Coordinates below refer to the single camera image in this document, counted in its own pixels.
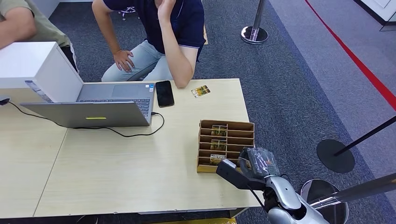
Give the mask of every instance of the wooden table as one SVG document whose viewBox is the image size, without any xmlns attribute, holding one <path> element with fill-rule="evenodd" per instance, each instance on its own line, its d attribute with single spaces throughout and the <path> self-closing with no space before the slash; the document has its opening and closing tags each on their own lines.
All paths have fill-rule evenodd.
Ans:
<svg viewBox="0 0 396 224">
<path fill-rule="evenodd" d="M 14 102 L 41 101 L 30 89 L 0 89 Z M 66 128 L 0 107 L 0 218 L 32 217 Z"/>
<path fill-rule="evenodd" d="M 191 89 L 202 85 L 211 93 L 194 98 Z M 155 99 L 153 111 L 165 117 L 165 125 L 151 136 L 66 130 L 12 105 L 0 107 L 0 218 L 236 212 L 258 206 L 249 191 L 217 174 L 196 172 L 201 119 L 249 121 L 239 80 L 192 80 L 186 89 L 172 87 L 174 106 L 159 108 Z M 13 91 L 14 101 L 34 102 L 18 97 L 26 91 Z M 116 130 L 150 133 L 161 123 L 155 115 L 150 127 Z"/>
<path fill-rule="evenodd" d="M 207 85 L 210 94 L 194 98 L 191 89 Z M 258 206 L 249 191 L 238 190 L 217 174 L 197 173 L 201 119 L 248 122 L 238 79 L 192 80 L 177 90 L 175 105 L 153 111 L 165 117 L 152 136 L 122 138 L 108 130 L 68 130 L 36 217 L 103 213 L 226 210 Z M 151 127 L 117 128 L 126 134 Z"/>
</svg>

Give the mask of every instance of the light blue jeans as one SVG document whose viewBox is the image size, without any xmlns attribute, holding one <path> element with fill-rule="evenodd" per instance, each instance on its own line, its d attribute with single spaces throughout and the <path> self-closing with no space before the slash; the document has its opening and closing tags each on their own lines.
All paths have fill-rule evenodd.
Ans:
<svg viewBox="0 0 396 224">
<path fill-rule="evenodd" d="M 113 64 L 102 77 L 102 82 L 137 81 L 142 77 L 144 81 L 173 80 L 170 74 L 165 54 L 158 52 L 147 40 L 136 46 L 132 51 L 133 57 L 129 57 L 135 67 L 131 72 L 119 70 Z"/>
</svg>

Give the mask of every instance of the khaki shirt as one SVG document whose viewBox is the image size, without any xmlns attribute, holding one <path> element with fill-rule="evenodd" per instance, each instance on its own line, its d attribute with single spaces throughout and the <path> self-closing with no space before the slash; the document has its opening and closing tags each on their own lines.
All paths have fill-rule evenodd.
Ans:
<svg viewBox="0 0 396 224">
<path fill-rule="evenodd" d="M 6 20 L 4 15 L 13 8 L 23 7 L 32 11 L 35 18 L 37 34 L 26 42 L 52 42 L 56 41 L 60 47 L 70 46 L 69 38 L 45 15 L 43 15 L 31 0 L 0 0 L 0 22 Z"/>
</svg>

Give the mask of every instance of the yellow sticker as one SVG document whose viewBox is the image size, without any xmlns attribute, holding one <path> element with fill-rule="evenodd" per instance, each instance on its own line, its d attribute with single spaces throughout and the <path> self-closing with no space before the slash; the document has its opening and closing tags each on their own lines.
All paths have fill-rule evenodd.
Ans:
<svg viewBox="0 0 396 224">
<path fill-rule="evenodd" d="M 85 119 L 87 119 L 87 120 L 106 120 L 107 118 L 105 118 L 105 117 L 87 117 Z"/>
</svg>

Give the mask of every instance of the white wall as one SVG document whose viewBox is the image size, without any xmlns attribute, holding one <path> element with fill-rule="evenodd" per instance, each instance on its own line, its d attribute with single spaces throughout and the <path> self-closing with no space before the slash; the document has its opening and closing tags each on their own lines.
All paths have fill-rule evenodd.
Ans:
<svg viewBox="0 0 396 224">
<path fill-rule="evenodd" d="M 393 13 L 396 12 L 396 0 L 361 0 L 370 9 L 377 13 L 385 21 L 389 21 Z"/>
<path fill-rule="evenodd" d="M 59 0 L 32 0 L 39 10 L 49 18 L 59 4 Z"/>
</svg>

